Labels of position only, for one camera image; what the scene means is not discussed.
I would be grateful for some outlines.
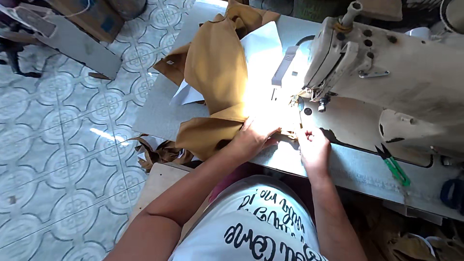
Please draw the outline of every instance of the white t-shirt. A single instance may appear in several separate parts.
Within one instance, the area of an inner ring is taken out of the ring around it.
[[[327,260],[299,202],[271,177],[240,180],[208,206],[169,260]]]

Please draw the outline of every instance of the gray table surface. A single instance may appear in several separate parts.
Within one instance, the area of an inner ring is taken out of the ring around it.
[[[224,14],[227,2],[220,0],[197,0],[184,26],[177,36],[173,49],[190,42],[198,30],[198,24],[212,20],[218,13]],[[307,36],[319,33],[319,23],[281,16],[277,31],[283,51]],[[177,86],[164,75],[159,75],[151,88],[144,106],[139,110],[133,130],[175,140],[181,122],[194,117],[208,117],[205,106],[200,104],[169,105]],[[301,164],[298,143],[283,138],[252,162],[284,172],[306,176]],[[382,159],[374,154],[332,145],[330,173],[335,185],[355,190],[381,199],[464,221],[464,216],[443,205],[439,193],[443,182],[458,175],[458,170],[447,168],[434,158],[432,167],[423,168],[400,162],[411,179],[411,186],[401,187],[392,177]]]

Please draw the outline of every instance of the woman's left hand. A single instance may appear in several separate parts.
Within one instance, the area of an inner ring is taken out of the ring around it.
[[[264,115],[249,117],[223,150],[240,163],[245,163],[253,159],[263,149],[277,145],[278,140],[269,137],[280,128],[280,121],[276,120],[275,117],[271,118]]]

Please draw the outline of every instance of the mustard fabric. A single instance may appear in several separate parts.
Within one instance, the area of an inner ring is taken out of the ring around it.
[[[180,85],[183,79],[205,98],[210,117],[180,124],[176,147],[205,161],[240,130],[248,118],[244,95],[248,80],[240,39],[279,14],[228,1],[225,16],[202,24],[191,43],[173,50],[153,67]]]

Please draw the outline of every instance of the green-handled snips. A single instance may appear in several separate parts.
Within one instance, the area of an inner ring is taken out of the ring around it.
[[[405,187],[409,186],[411,184],[411,180],[407,177],[406,173],[400,167],[398,162],[396,162],[387,148],[385,148],[383,144],[383,151],[381,151],[377,146],[375,148],[377,149],[377,152],[379,153],[380,157],[382,157],[385,164],[387,164],[388,169],[392,172],[393,177],[396,178],[401,183],[401,185]]]

